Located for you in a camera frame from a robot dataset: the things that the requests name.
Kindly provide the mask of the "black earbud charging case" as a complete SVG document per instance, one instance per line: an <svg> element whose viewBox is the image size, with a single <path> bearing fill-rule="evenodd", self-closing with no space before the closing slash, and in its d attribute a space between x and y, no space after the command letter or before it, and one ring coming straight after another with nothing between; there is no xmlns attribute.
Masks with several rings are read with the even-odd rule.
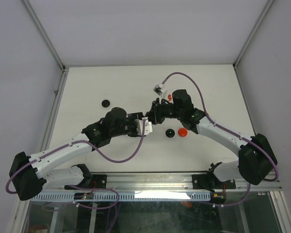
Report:
<svg viewBox="0 0 291 233"><path fill-rule="evenodd" d="M167 129L165 131L165 135L168 137L168 138L172 138L175 136L175 131L173 129Z"/></svg>

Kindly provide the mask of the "orange charging case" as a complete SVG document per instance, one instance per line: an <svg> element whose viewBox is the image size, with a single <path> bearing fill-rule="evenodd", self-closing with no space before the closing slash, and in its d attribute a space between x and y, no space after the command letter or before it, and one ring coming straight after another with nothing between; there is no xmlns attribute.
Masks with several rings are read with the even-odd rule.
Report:
<svg viewBox="0 0 291 233"><path fill-rule="evenodd" d="M188 130L185 129L185 128L180 128L180 129L178 130L178 134L179 134L180 137L186 137L187 134L188 134Z"/></svg>

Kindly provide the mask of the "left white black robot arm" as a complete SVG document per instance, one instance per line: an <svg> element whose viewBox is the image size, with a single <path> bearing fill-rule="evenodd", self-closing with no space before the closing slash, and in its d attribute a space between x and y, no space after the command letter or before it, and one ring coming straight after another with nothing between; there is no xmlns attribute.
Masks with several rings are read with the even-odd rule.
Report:
<svg viewBox="0 0 291 233"><path fill-rule="evenodd" d="M85 164L65 169L57 167L92 151L102 154L99 148L109 144L113 137L128 135L143 139L151 132L152 124L142 113L127 114L122 108L113 108L105 117L59 146L31 155L18 153L10 168L6 191L17 194L20 200L29 200L51 187L88 188L92 174Z"/></svg>

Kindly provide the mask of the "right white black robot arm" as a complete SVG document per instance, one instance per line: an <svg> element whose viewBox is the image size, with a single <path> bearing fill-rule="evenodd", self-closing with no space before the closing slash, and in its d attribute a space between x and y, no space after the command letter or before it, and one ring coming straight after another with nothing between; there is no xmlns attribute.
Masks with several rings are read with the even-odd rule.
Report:
<svg viewBox="0 0 291 233"><path fill-rule="evenodd" d="M258 185L276 169L277 159L264 135L247 136L219 125L205 111L194 107L185 89L174 91L172 102L164 99L165 92L160 88L154 88L154 92L159 97L152 102L146 114L153 125L162 124L166 118L177 119L185 129L214 140L237 156L236 161L218 162L210 166L207 172L209 186L218 188L227 180L241 178Z"/></svg>

